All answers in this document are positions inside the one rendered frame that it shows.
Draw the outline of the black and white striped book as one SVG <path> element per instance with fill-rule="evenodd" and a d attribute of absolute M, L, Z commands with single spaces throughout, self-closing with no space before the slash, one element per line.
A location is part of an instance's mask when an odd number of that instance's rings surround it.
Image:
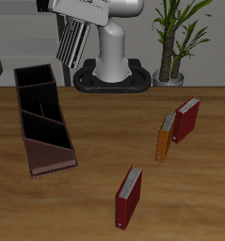
<path fill-rule="evenodd" d="M 74 31 L 65 25 L 56 58 L 69 68 L 77 69 L 88 39 L 90 24 L 73 18 Z"/>

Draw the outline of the green pot plant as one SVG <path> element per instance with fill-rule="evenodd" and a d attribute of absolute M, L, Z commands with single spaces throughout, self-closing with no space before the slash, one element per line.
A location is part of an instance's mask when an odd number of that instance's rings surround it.
<path fill-rule="evenodd" d="M 185 22 L 197 13 L 200 9 L 208 6 L 213 0 L 196 0 L 185 8 L 181 9 L 182 0 L 163 0 L 163 11 L 156 8 L 159 18 L 153 21 L 159 23 L 161 30 L 156 29 L 162 46 L 162 58 L 160 69 L 153 74 L 153 85 L 155 87 L 181 87 L 184 83 L 184 75 L 179 72 L 181 61 L 184 57 L 192 57 L 190 51 L 201 43 L 208 42 L 204 39 L 207 26 L 202 28 L 195 36 L 192 36 L 198 20 L 185 26 Z"/>

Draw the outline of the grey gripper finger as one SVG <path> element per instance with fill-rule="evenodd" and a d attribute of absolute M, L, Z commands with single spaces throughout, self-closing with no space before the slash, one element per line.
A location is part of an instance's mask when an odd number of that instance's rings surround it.
<path fill-rule="evenodd" d="M 67 20 L 68 29 L 73 32 L 74 31 L 73 18 L 67 16 L 66 20 Z"/>

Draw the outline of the large red book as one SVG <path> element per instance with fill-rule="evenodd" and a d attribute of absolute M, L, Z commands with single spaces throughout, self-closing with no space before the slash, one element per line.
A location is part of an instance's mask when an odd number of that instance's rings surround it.
<path fill-rule="evenodd" d="M 115 195 L 115 226 L 125 230 L 140 198 L 142 169 L 131 166 Z"/>

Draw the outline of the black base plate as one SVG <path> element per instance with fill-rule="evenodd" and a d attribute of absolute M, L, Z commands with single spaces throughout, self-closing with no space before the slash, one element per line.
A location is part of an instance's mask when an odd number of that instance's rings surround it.
<path fill-rule="evenodd" d="M 92 74 L 95 59 L 89 58 L 73 76 L 73 85 L 84 93 L 140 93 L 146 91 L 152 83 L 151 75 L 141 67 L 136 58 L 128 59 L 132 72 L 125 80 L 118 83 L 106 83 Z"/>

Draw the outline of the orange book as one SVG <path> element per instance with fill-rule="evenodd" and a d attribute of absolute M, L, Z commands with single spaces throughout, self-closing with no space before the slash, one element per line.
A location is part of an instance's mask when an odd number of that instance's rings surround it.
<path fill-rule="evenodd" d="M 163 118 L 163 121 L 161 122 L 159 131 L 158 131 L 156 153 L 155 153 L 155 160 L 157 162 L 163 163 L 166 159 L 166 156 L 169 150 L 169 145 L 172 139 L 175 115 L 176 115 L 175 112 L 167 112 L 165 117 Z"/>

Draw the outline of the dark brown desk caddy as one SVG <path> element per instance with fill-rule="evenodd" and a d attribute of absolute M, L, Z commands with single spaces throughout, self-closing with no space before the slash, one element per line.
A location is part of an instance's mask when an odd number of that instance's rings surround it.
<path fill-rule="evenodd" d="M 14 70 L 31 178 L 78 167 L 50 64 Z"/>

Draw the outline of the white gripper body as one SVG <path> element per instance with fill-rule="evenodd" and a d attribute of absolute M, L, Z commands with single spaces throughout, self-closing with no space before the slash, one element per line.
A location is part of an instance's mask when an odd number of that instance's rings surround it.
<path fill-rule="evenodd" d="M 99 26 L 106 26 L 108 22 L 109 3 L 105 0 L 49 0 L 48 8 Z"/>

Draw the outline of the small red book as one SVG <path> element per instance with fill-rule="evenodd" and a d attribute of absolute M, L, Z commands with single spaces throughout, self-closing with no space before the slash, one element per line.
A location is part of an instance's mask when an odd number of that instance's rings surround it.
<path fill-rule="evenodd" d="M 191 97 L 176 109 L 171 140 L 179 143 L 194 130 L 201 100 Z"/>

